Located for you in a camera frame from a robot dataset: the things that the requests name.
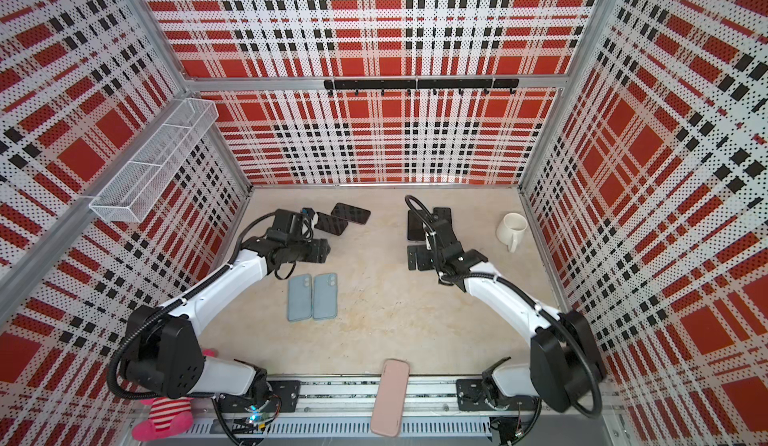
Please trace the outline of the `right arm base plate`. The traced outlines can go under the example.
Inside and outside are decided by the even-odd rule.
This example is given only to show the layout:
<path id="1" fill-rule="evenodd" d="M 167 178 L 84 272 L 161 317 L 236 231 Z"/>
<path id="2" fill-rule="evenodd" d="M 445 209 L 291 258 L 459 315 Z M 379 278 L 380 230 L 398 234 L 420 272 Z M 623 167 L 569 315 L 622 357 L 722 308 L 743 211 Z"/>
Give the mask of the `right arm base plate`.
<path id="1" fill-rule="evenodd" d="M 483 379 L 456 381 L 458 409 L 462 412 L 518 412 L 535 411 L 537 399 L 533 396 L 504 396 L 496 386 Z"/>

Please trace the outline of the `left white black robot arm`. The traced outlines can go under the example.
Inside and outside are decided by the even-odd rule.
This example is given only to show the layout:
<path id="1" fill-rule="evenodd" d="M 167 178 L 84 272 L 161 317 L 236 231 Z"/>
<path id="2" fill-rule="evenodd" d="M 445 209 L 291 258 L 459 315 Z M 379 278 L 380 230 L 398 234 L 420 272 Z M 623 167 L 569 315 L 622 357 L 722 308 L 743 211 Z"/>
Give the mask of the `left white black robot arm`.
<path id="1" fill-rule="evenodd" d="M 282 266 L 325 262 L 330 245 L 316 237 L 318 221 L 310 208 L 266 213 L 240 232 L 229 259 L 191 289 L 135 309 L 106 367 L 109 391 L 124 400 L 227 396 L 256 407 L 270 402 L 265 369 L 206 356 L 198 337 L 241 293 Z"/>

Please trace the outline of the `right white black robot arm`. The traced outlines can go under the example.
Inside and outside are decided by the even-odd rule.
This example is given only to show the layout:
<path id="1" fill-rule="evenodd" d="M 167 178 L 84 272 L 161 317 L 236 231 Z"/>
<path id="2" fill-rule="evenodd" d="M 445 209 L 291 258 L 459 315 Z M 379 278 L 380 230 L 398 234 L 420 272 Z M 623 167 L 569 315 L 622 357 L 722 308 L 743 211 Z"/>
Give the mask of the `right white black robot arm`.
<path id="1" fill-rule="evenodd" d="M 424 231 L 438 283 L 482 301 L 527 341 L 535 395 L 556 412 L 574 409 L 590 419 L 600 417 L 600 383 L 607 370 L 587 319 L 576 310 L 562 312 L 534 298 L 485 255 L 464 249 L 447 219 L 413 195 L 404 201 Z"/>

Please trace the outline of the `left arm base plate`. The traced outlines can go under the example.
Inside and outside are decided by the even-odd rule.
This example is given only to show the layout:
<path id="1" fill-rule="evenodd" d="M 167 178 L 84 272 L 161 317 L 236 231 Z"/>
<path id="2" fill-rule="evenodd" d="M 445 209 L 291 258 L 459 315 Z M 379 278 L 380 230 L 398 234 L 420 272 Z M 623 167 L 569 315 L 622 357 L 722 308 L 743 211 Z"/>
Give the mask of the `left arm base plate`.
<path id="1" fill-rule="evenodd" d="M 218 398 L 223 413 L 292 413 L 296 410 L 301 382 L 298 380 L 266 380 L 254 390 L 254 396 L 222 394 Z"/>

